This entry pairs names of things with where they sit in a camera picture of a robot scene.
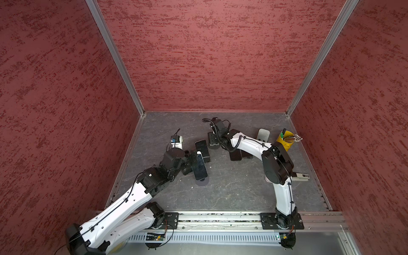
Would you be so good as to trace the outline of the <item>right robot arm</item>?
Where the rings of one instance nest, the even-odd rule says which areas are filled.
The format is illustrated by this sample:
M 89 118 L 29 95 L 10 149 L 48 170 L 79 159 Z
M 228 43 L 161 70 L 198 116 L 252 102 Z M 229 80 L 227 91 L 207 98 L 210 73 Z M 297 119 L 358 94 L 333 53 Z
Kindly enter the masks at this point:
M 262 161 L 264 176 L 273 184 L 276 197 L 276 223 L 281 229 L 294 227 L 297 207 L 292 192 L 292 172 L 294 164 L 279 143 L 268 143 L 246 136 L 244 133 L 230 129 L 219 118 L 204 118 L 210 123 L 213 134 L 220 146 L 232 153 L 244 151 Z

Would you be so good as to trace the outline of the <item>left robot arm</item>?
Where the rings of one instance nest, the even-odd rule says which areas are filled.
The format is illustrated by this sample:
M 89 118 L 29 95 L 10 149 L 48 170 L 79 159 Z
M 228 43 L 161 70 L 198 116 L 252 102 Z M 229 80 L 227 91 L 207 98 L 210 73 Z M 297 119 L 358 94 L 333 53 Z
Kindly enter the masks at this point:
M 107 255 L 132 234 L 164 224 L 165 211 L 154 196 L 164 190 L 184 170 L 190 171 L 193 155 L 179 148 L 166 151 L 157 166 L 139 173 L 131 188 L 116 202 L 82 225 L 73 224 L 65 232 L 72 255 Z

